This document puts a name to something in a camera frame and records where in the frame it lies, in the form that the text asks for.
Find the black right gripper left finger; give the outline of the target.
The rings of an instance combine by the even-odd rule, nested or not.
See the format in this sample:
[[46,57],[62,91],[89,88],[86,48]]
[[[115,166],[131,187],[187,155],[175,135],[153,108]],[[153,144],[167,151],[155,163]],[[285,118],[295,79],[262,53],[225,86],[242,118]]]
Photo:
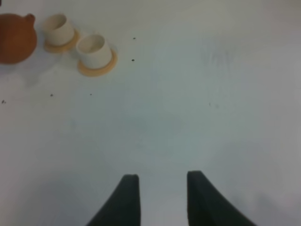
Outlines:
[[114,192],[88,225],[140,226],[141,201],[138,175],[124,175]]

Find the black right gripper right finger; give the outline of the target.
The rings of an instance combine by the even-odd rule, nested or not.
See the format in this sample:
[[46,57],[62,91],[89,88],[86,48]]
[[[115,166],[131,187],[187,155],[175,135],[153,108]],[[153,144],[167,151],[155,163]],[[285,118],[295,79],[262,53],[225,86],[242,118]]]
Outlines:
[[201,171],[187,173],[187,215],[190,226],[253,226]]

